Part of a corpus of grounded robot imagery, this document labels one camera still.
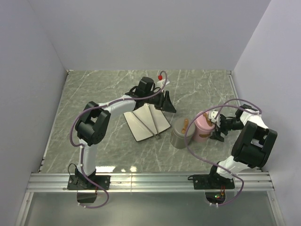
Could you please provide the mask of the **pink lid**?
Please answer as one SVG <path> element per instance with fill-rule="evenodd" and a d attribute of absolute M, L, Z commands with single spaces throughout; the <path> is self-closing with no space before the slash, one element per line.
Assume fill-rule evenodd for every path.
<path fill-rule="evenodd" d="M 209 112 L 205 112 L 195 120 L 196 127 L 204 132 L 214 130 L 215 124 L 209 120 Z"/>

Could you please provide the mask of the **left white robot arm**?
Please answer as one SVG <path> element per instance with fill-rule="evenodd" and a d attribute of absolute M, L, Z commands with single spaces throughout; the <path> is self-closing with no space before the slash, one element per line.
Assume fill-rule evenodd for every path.
<path fill-rule="evenodd" d="M 93 101 L 87 103 L 71 127 L 71 131 L 77 132 L 79 144 L 73 140 L 70 143 L 80 148 L 79 163 L 72 183 L 77 183 L 82 189 L 100 187 L 96 180 L 95 156 L 97 145 L 105 137 L 110 119 L 137 110 L 145 104 L 154 105 L 160 111 L 176 113 L 169 91 L 164 90 L 168 83 L 166 71 L 161 71 L 159 77 L 160 85 L 155 85 L 150 77 L 142 77 L 137 86 L 120 98 L 102 104 Z"/>

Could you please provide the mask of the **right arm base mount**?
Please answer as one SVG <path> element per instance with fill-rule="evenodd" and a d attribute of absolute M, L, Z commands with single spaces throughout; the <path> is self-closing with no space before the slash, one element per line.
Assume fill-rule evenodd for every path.
<path fill-rule="evenodd" d="M 226 201 L 226 190 L 235 188 L 233 179 L 215 179 L 209 174 L 194 174 L 188 176 L 188 180 L 193 182 L 194 190 L 205 191 L 206 200 L 210 205 L 223 204 Z"/>

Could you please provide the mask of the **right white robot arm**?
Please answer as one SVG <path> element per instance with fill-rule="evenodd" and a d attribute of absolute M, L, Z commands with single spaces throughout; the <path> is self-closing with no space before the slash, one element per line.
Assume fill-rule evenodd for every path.
<path fill-rule="evenodd" d="M 263 122 L 261 112 L 249 105 L 242 105 L 234 117 L 226 117 L 218 111 L 210 111 L 209 120 L 215 123 L 211 139 L 223 142 L 228 132 L 239 130 L 240 134 L 234 143 L 228 158 L 212 166 L 208 184 L 212 188 L 234 188 L 233 175 L 245 169 L 263 167 L 272 151 L 277 132 L 268 128 Z"/>

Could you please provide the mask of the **grey cylindrical container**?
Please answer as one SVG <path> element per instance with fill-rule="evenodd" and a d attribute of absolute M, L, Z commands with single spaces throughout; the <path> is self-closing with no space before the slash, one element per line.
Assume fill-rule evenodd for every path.
<path fill-rule="evenodd" d="M 186 147 L 184 141 L 184 133 L 171 132 L 170 143 L 177 149 L 184 149 Z"/>

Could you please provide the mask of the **grey lid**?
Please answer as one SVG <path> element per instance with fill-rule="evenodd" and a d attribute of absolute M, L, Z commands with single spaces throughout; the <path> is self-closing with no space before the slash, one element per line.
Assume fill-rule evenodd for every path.
<path fill-rule="evenodd" d="M 177 119 L 172 125 L 172 134 L 176 137 L 184 138 L 185 132 L 188 128 L 190 121 L 191 121 L 190 119 L 185 117 L 181 117 Z M 195 133 L 195 124 L 193 123 L 188 129 L 187 138 L 192 137 L 194 133 Z"/>

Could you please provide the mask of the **metal tongs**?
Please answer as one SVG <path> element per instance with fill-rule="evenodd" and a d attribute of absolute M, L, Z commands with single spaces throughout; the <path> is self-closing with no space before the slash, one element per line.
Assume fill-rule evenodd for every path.
<path fill-rule="evenodd" d="M 145 104 L 137 110 L 132 111 L 132 115 L 143 125 L 153 137 L 156 139 L 160 138 L 155 120 L 149 104 Z"/>

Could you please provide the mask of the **pink cylindrical container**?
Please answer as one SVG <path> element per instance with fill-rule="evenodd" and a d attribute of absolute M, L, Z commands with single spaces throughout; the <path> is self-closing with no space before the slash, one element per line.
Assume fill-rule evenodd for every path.
<path fill-rule="evenodd" d="M 195 133 L 193 135 L 193 140 L 196 142 L 205 142 L 209 139 L 211 136 L 212 131 L 214 130 L 214 127 L 202 127 L 196 125 Z"/>

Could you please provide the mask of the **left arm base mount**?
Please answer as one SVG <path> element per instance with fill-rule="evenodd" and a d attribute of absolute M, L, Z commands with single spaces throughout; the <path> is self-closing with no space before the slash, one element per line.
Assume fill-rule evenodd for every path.
<path fill-rule="evenodd" d="M 109 175 L 94 175 L 90 179 L 105 190 L 109 190 L 111 180 Z M 93 204 L 96 201 L 99 187 L 87 181 L 85 178 L 70 175 L 67 190 L 77 191 L 77 201 L 80 204 Z"/>

